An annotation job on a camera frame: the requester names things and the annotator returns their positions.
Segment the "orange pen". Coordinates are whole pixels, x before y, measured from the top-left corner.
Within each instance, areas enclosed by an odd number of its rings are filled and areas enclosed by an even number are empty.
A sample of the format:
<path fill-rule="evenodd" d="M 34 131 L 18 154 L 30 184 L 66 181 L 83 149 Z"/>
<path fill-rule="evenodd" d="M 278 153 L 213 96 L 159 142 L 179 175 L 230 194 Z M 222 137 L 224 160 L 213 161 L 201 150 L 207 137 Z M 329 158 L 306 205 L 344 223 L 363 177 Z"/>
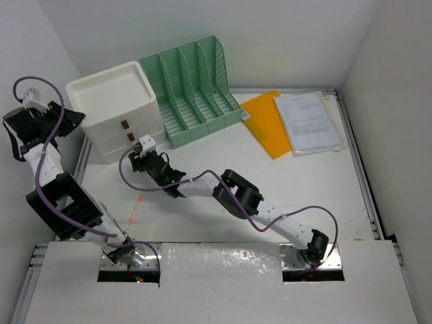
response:
<path fill-rule="evenodd" d="M 128 226 L 129 226 L 129 227 L 132 226 L 132 224 L 133 224 L 133 222 L 134 222 L 134 220 L 135 220 L 135 218 L 136 218 L 136 214 L 137 214 L 137 211 L 138 211 L 138 209 L 139 209 L 139 206 L 140 206 L 140 204 L 141 204 L 141 202 L 142 202 L 142 198 L 143 198 L 143 196 L 144 196 L 143 193 L 141 193 L 141 194 L 138 196 L 138 199 L 137 199 L 137 201 L 136 201 L 136 204 L 134 205 L 134 208 L 133 208 L 133 210 L 132 210 L 132 214 L 131 214 L 130 219 L 129 219 L 129 221 L 128 221 Z"/>

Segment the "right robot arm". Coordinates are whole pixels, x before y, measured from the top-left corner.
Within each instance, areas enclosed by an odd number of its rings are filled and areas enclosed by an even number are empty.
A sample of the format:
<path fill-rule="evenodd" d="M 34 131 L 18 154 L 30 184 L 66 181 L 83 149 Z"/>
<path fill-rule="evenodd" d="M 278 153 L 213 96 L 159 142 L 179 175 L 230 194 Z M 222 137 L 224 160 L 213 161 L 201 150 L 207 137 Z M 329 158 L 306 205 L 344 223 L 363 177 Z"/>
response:
<path fill-rule="evenodd" d="M 258 187 L 237 172 L 226 169 L 217 175 L 206 170 L 189 178 L 187 173 L 172 168 L 156 151 L 134 151 L 128 158 L 134 172 L 145 172 L 151 177 L 157 185 L 156 191 L 164 191 L 172 198 L 213 198 L 234 217 L 249 221 L 255 230 L 273 230 L 288 239 L 297 250 L 301 267 L 318 267 L 324 261 L 328 236 L 282 213 L 264 199 Z"/>

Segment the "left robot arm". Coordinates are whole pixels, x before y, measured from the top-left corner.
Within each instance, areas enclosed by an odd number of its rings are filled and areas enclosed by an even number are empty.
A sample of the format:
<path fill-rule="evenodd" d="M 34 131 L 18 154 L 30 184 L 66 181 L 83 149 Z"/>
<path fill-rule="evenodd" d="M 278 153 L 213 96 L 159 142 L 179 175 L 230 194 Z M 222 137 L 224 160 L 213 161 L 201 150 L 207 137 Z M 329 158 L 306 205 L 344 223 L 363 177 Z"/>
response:
<path fill-rule="evenodd" d="M 113 263 L 138 270 L 145 260 L 144 248 L 132 245 L 130 237 L 107 220 L 107 212 L 73 175 L 63 170 L 57 142 L 43 146 L 49 134 L 70 134 L 84 116 L 54 101 L 40 108 L 19 107 L 3 116 L 14 159 L 30 164 L 44 194 L 33 190 L 26 201 L 60 240 L 91 241 Z"/>

